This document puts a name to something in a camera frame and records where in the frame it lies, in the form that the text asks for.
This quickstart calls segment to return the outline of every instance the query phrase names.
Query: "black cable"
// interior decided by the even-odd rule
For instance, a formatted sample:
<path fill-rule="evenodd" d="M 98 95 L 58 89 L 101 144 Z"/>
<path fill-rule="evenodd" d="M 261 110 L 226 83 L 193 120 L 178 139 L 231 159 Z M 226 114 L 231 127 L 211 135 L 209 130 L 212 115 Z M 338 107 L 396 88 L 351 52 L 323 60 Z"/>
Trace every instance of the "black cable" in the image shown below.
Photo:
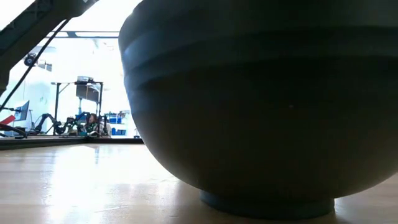
<path fill-rule="evenodd" d="M 44 50 L 49 46 L 49 44 L 51 43 L 51 41 L 57 36 L 57 34 L 68 24 L 70 19 L 65 20 L 61 26 L 54 31 L 53 35 L 46 41 L 46 43 L 43 45 L 43 47 L 40 49 L 40 51 L 37 53 L 36 58 L 33 60 L 32 64 L 29 65 L 29 67 L 27 68 L 26 72 L 23 74 L 23 76 L 21 77 L 21 79 L 18 81 L 17 85 L 12 89 L 12 91 L 10 92 L 10 94 L 8 94 L 7 98 L 4 100 L 4 103 L 0 106 L 0 112 L 4 109 L 4 107 L 6 106 L 6 104 L 8 103 L 8 101 L 11 99 L 11 97 L 13 96 L 13 94 L 17 91 L 17 89 L 19 88 L 19 86 L 22 84 L 22 82 L 25 80 L 26 76 L 29 74 L 29 72 L 32 70 L 32 68 L 34 67 L 34 65 L 36 64 L 36 62 L 39 60 L 40 56 L 43 54 Z"/>
<path fill-rule="evenodd" d="M 15 111 L 15 112 L 22 112 L 21 110 L 15 110 L 14 108 L 6 108 L 6 107 L 3 107 L 3 109 L 4 110 L 9 110 L 9 111 Z"/>
<path fill-rule="evenodd" d="M 1 124 L 0 123 L 0 130 L 3 131 L 15 131 L 16 133 L 20 134 L 21 137 L 15 137 L 16 139 L 23 139 L 23 138 L 27 138 L 27 134 L 25 131 L 5 125 L 5 124 Z"/>
<path fill-rule="evenodd" d="M 43 117 L 43 115 L 40 115 L 40 116 L 37 118 L 37 120 L 35 121 L 35 127 L 36 127 L 36 124 L 37 124 L 37 122 L 39 121 L 39 119 L 42 118 L 42 117 Z"/>
<path fill-rule="evenodd" d="M 8 135 L 3 134 L 3 133 L 0 133 L 0 137 L 3 137 L 3 138 L 11 138 L 11 136 L 8 136 Z"/>

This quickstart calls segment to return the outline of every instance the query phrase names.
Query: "wooden table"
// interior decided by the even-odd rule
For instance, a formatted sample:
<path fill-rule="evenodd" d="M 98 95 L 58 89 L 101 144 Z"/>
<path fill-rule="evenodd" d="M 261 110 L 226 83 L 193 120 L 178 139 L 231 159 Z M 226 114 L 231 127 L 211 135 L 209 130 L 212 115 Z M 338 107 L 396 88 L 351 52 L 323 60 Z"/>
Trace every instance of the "wooden table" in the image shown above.
<path fill-rule="evenodd" d="M 301 222 L 218 212 L 143 145 L 84 145 L 0 152 L 0 223 L 398 223 L 398 175 L 336 200 L 336 213 Z"/>

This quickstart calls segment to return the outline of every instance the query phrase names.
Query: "monitor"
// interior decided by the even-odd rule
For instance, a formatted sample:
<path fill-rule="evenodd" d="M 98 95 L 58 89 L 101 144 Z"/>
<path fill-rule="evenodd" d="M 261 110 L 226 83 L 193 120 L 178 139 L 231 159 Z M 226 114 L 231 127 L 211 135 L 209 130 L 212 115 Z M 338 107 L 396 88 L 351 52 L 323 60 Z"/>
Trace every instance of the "monitor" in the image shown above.
<path fill-rule="evenodd" d="M 15 107 L 15 120 L 14 121 L 26 121 L 27 113 L 29 110 L 29 100 Z"/>

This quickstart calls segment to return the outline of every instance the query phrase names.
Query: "bowl base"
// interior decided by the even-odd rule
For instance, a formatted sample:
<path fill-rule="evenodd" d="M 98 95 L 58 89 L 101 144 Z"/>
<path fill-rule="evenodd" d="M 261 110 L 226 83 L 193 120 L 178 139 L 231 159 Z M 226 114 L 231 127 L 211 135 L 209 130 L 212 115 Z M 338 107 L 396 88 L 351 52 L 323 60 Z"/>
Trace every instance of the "bowl base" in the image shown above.
<path fill-rule="evenodd" d="M 207 205 L 227 212 L 249 218 L 268 220 L 303 220 L 316 218 L 334 212 L 333 199 L 309 203 L 275 203 L 275 202 L 240 202 L 220 198 L 217 195 L 201 191 L 200 199 Z"/>

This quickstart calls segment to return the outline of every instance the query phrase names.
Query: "bowl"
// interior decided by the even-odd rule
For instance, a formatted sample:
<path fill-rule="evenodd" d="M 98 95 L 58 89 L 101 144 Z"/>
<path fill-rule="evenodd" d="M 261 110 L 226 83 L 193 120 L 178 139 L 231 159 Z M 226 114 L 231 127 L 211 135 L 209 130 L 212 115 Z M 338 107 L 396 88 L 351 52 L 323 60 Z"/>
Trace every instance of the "bowl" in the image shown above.
<path fill-rule="evenodd" d="M 398 2 L 144 0 L 119 36 L 132 117 L 225 212 L 298 220 L 398 170 Z"/>

